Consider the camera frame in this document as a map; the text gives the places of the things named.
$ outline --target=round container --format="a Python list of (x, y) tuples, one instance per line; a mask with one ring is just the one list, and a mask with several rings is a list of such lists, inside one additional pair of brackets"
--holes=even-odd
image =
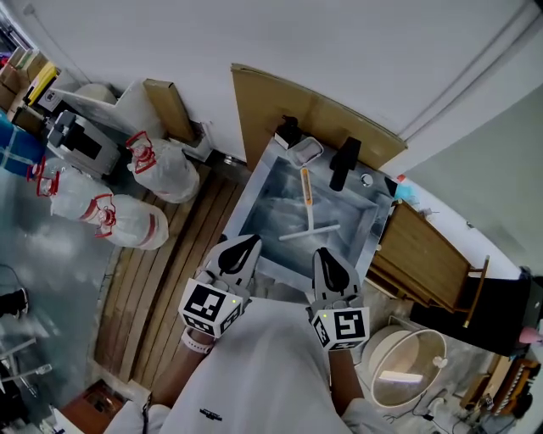
[(445, 339), (435, 330), (412, 332), (390, 325), (368, 341), (359, 366), (375, 402), (400, 407), (434, 383), (446, 352)]

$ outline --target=scraper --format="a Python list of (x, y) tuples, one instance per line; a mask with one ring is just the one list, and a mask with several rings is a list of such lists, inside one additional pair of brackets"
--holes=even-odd
[(279, 241), (292, 240), (293, 238), (299, 238), (301, 236), (315, 235), (323, 232), (336, 231), (341, 225), (330, 225), (319, 227), (315, 229), (315, 222), (313, 221), (313, 195), (311, 193), (311, 182), (309, 179), (309, 170), (306, 167), (302, 167), (299, 170), (299, 175), (302, 180), (302, 190), (304, 191), (304, 203), (307, 210), (307, 231), (295, 232), (294, 234), (281, 235)]

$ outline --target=wristwatch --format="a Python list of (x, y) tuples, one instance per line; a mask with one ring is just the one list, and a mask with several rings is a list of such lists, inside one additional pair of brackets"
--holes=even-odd
[(181, 335), (181, 340), (183, 341), (183, 343), (188, 348), (195, 351), (196, 353), (209, 354), (211, 349), (215, 346), (215, 343), (213, 342), (209, 345), (204, 345), (203, 343), (194, 341), (194, 339), (190, 337), (190, 334), (189, 334), (190, 330), (192, 329), (189, 327), (185, 327), (185, 330), (183, 331), (183, 334)]

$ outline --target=wooden floor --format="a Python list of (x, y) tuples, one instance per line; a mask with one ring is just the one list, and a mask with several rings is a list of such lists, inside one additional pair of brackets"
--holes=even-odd
[(183, 323), (177, 315), (188, 278), (217, 244), (243, 187), (200, 165), (200, 192), (188, 203), (144, 199), (161, 208), (170, 238), (159, 249), (123, 248), (104, 305), (94, 358), (124, 382), (150, 388), (171, 361)]

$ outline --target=wooden stick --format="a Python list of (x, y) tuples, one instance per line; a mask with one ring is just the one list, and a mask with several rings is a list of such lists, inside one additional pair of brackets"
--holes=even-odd
[(484, 278), (486, 277), (486, 270), (489, 268), (489, 262), (490, 262), (490, 256), (486, 255), (486, 258), (484, 259), (484, 266), (483, 270), (481, 271), (481, 278), (479, 280), (479, 286), (477, 287), (477, 292), (475, 293), (475, 299), (473, 300), (472, 308), (469, 310), (469, 313), (467, 314), (466, 321), (464, 322), (464, 328), (467, 329), (469, 326), (469, 321), (472, 320), (473, 312), (475, 312), (475, 308), (477, 307), (477, 302), (479, 301), (479, 296), (481, 295), (481, 291), (483, 290), (483, 283)]

